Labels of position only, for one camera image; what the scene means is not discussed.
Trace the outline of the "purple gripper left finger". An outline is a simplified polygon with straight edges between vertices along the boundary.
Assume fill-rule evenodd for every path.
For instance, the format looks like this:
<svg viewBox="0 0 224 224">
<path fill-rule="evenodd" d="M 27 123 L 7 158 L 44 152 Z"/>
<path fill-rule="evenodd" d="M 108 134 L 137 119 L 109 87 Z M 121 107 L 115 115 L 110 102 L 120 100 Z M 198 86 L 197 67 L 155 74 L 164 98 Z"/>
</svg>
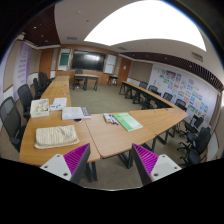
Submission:
<svg viewBox="0 0 224 224">
<path fill-rule="evenodd" d="M 41 169 L 78 184 L 90 156 L 90 144 L 82 145 L 69 153 L 56 154 L 41 166 Z"/>
</svg>

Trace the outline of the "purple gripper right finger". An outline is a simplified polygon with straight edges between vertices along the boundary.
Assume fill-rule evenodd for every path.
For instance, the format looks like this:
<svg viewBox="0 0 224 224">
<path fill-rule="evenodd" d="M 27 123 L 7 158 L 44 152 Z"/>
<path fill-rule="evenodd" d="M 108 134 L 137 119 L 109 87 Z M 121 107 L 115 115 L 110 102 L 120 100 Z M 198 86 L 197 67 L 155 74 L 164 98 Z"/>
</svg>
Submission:
<svg viewBox="0 0 224 224">
<path fill-rule="evenodd" d="M 143 185 L 150 184 L 181 170 L 181 167 L 166 154 L 156 155 L 150 150 L 136 144 L 132 144 L 131 154 Z"/>
</svg>

